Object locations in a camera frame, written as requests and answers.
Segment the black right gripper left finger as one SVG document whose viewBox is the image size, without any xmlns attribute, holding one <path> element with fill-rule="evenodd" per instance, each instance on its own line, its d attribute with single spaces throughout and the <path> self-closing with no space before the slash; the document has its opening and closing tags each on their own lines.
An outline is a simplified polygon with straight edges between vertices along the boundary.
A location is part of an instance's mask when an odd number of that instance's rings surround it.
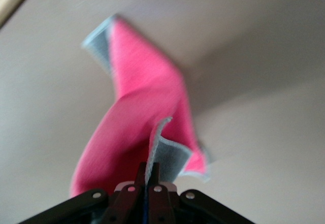
<svg viewBox="0 0 325 224">
<path fill-rule="evenodd" d="M 135 181 L 118 184 L 112 195 L 91 189 L 22 223 L 147 223 L 145 168 L 140 163 Z"/>
</svg>

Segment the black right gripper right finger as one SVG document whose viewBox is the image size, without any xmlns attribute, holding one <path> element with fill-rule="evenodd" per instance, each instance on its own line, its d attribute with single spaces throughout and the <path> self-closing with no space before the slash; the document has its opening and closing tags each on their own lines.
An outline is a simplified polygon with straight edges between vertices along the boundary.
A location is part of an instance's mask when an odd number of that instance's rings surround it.
<svg viewBox="0 0 325 224">
<path fill-rule="evenodd" d="M 160 180 L 154 163 L 147 188 L 148 223 L 252 223 L 229 207 L 196 189 L 177 194 L 174 184 Z"/>
</svg>

